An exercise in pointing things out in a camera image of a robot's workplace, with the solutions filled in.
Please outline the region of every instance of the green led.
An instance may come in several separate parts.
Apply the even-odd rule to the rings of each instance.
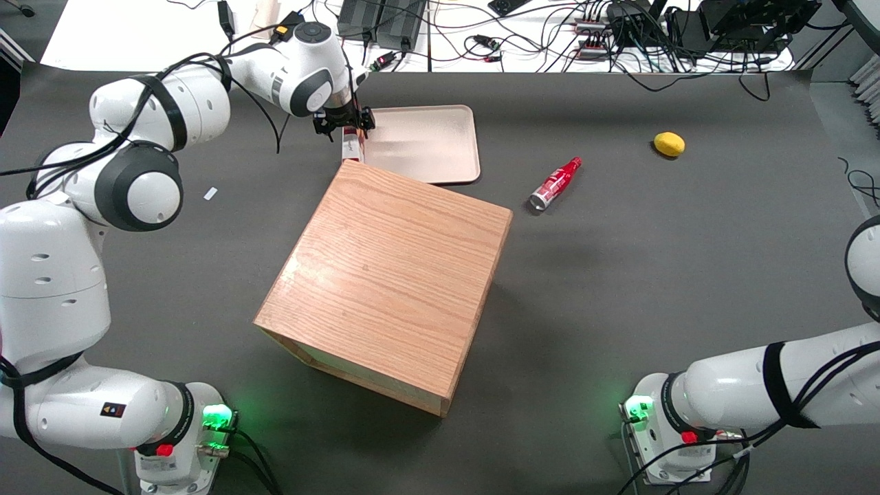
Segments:
[[[225,428],[231,424],[232,410],[226,404],[213,404],[202,410],[202,425],[208,428]]]
[[[648,414],[654,408],[654,399],[646,395],[633,395],[624,403],[624,409],[629,413],[629,418],[634,422],[648,419]]]

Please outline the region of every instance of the lemon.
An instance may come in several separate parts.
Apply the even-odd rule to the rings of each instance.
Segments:
[[[654,147],[667,157],[685,152],[685,140],[674,132],[661,132],[654,137]]]

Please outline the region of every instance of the wood grain surface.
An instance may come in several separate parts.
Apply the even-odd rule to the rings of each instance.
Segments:
[[[511,219],[502,207],[346,160],[254,323],[282,344],[304,344],[295,353],[307,364],[303,352],[337,376],[399,380],[448,407]]]

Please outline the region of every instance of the white table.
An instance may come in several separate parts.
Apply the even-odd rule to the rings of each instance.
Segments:
[[[181,1],[195,6],[199,0]],[[247,33],[257,0],[228,1],[235,14],[236,32]],[[40,62],[71,70],[156,71],[193,53],[216,53],[227,40],[217,23],[215,2],[216,0],[206,0],[197,9],[189,10],[182,5],[169,4],[166,0],[68,0]],[[547,68],[549,71],[559,72],[563,67],[568,72],[621,72],[623,69],[629,72],[672,71],[667,57],[651,56],[649,62],[635,48],[627,48],[625,54],[616,57],[615,63],[602,59],[569,64],[564,58],[553,63],[558,54],[568,53],[576,46],[577,40],[583,39],[583,36],[575,34],[573,26],[555,27],[569,14],[569,22],[580,15],[573,13],[576,3],[566,0],[532,0],[514,14],[528,12],[496,20],[494,15],[487,13],[487,2],[488,0],[430,0],[426,18],[431,19],[433,26],[429,28],[428,23],[422,22],[422,35],[416,42],[414,53],[407,56],[397,71],[428,71],[429,44],[433,59],[431,69],[436,72],[500,72],[502,67],[507,72],[535,72]],[[334,14],[339,12],[341,3],[342,0],[316,0],[312,4],[308,0],[282,0],[279,20],[292,10],[304,9],[306,19],[316,19],[331,26],[336,32]],[[695,9],[698,3],[699,0],[670,0],[667,7],[675,5],[687,8],[688,4],[693,4],[692,9]],[[546,29],[541,40],[543,26]],[[502,46],[503,63],[486,63],[475,57],[473,60],[458,57],[464,54],[468,36],[484,34],[503,38],[511,32],[527,36],[539,45],[549,42],[549,52],[529,53],[534,47],[528,41],[515,37]],[[237,43],[235,48],[241,49],[260,41],[263,40],[244,40]],[[361,41],[346,40],[344,47],[352,64],[360,63],[362,59],[365,64],[370,64],[389,51],[372,45],[367,49],[364,58]],[[474,51],[483,53],[478,48]],[[698,59],[696,67],[692,68],[689,62],[684,62],[679,68],[696,72],[742,69],[741,54],[712,55],[730,61],[730,64]],[[762,65],[761,69],[785,70],[792,64],[792,55],[785,50],[779,58]],[[757,68],[755,64],[749,65],[750,70]]]
[[[531,11],[522,15],[508,16],[502,18],[500,22],[495,22],[495,15],[491,12],[484,0],[439,0],[431,3],[432,10],[436,13],[432,15],[433,23],[437,26],[432,31],[431,45],[432,56],[436,59],[452,59],[458,55],[463,55],[464,43],[468,36],[474,34],[483,34],[504,38],[513,33],[520,33],[528,36],[540,46],[547,46],[549,50],[544,53],[530,53],[534,51],[534,47],[527,41],[513,37],[510,43],[502,46],[503,52],[503,70],[506,72],[535,72],[549,69],[551,72],[560,72],[563,67],[568,65],[565,58],[560,58],[560,54],[567,54],[574,50],[578,45],[578,41],[586,39],[584,35],[577,35],[574,26],[563,26],[557,29],[554,26],[562,22],[573,23],[576,18],[580,18],[580,11],[574,12],[578,6],[577,2],[570,0],[532,0],[523,5],[513,13],[520,11]],[[682,9],[694,10],[700,3],[700,0],[670,0],[665,8],[672,6]],[[603,22],[607,22],[605,15],[605,7],[602,7]],[[693,22],[699,22],[698,19],[691,18]],[[475,23],[482,23],[479,26],[467,28],[449,29],[445,26],[468,26]],[[541,39],[541,31],[545,31],[543,40]],[[468,47],[474,43],[468,41]],[[655,50],[648,47],[649,53]],[[479,48],[474,50],[477,53],[483,53],[487,50],[480,51]],[[567,67],[566,72],[622,72],[625,68],[629,72],[673,72],[671,61],[665,55],[651,56],[650,62],[637,48],[625,48],[625,54],[620,57],[614,57],[614,63],[611,63],[607,57],[596,60],[595,62],[574,62]],[[710,54],[713,57],[724,60],[710,61],[706,59],[697,59],[696,67],[692,68],[690,61],[682,62],[678,67],[680,70],[688,70],[694,72],[709,71],[727,71],[742,70],[743,55],[731,54],[726,52],[715,52]],[[749,55],[748,60],[754,60],[754,55]],[[792,55],[789,50],[784,50],[776,60],[762,65],[762,70],[785,70],[793,64]],[[749,70],[756,70],[756,64],[750,64]],[[500,63],[486,63],[482,60],[456,60],[447,63],[435,63],[434,71],[456,71],[456,72],[492,72],[502,71]]]

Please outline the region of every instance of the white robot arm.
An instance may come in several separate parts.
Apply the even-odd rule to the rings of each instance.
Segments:
[[[172,152],[224,132],[233,79],[285,112],[313,116],[320,133],[371,127],[355,97],[366,74],[351,71],[330,28],[300,24],[284,48],[290,57],[258,44],[100,87],[89,101],[92,141],[49,152],[31,199],[0,210],[0,435],[131,448],[144,491],[210,489],[228,433],[218,428],[234,421],[220,394],[91,366],[82,354],[110,328],[101,263],[109,228],[153,231],[178,216]]]
[[[816,428],[880,423],[880,216],[849,241],[847,276],[874,321],[653,373],[621,404],[649,483],[680,483],[715,460],[716,434],[772,425]],[[839,373],[826,364],[852,360]],[[822,377],[827,383],[808,402]],[[664,454],[668,449],[676,448]],[[709,481],[710,469],[694,481]]]

